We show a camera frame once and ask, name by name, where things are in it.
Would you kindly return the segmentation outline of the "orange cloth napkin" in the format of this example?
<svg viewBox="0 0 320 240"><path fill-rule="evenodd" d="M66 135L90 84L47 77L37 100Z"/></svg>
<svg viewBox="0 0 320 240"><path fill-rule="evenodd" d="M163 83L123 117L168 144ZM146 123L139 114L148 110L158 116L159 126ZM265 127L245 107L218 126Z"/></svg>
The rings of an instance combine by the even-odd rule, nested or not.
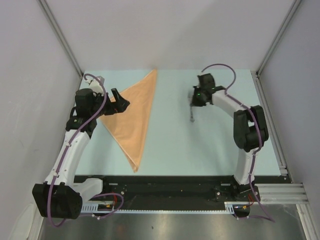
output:
<svg viewBox="0 0 320 240"><path fill-rule="evenodd" d="M104 115L100 120L118 143L133 172L137 172L144 153L158 70L121 92L130 102L125 112Z"/></svg>

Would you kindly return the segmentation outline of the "ornate silver fork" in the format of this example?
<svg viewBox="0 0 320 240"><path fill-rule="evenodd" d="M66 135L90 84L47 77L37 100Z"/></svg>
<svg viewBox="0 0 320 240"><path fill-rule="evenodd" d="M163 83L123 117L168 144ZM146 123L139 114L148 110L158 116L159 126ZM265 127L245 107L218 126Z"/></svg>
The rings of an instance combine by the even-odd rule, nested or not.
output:
<svg viewBox="0 0 320 240"><path fill-rule="evenodd" d="M194 123L195 122L195 118L194 118L194 114L193 114L193 107L190 106L190 122Z"/></svg>

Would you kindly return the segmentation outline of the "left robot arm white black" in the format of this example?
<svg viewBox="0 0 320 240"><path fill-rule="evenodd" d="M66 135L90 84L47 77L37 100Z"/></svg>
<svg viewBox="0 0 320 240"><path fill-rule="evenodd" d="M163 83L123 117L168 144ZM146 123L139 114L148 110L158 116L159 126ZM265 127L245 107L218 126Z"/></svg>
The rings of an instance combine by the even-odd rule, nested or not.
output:
<svg viewBox="0 0 320 240"><path fill-rule="evenodd" d="M130 102L116 88L108 94L83 88L75 93L75 105L66 123L62 148L43 183L36 183L32 195L44 218L76 219L83 204L94 197L105 200L111 188L99 178L88 178L74 185L76 169L101 116L123 113Z"/></svg>

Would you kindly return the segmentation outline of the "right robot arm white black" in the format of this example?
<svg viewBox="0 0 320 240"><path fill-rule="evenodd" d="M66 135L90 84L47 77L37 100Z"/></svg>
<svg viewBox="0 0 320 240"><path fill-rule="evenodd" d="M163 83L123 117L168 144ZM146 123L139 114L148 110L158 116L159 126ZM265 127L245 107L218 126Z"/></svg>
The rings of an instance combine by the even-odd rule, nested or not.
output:
<svg viewBox="0 0 320 240"><path fill-rule="evenodd" d="M230 184L230 195L237 201L256 196L254 189L257 153L269 139L264 109L260 105L248 107L217 86L210 73L197 76L193 87L190 111L193 107L214 105L233 119L233 140L238 147L238 161Z"/></svg>

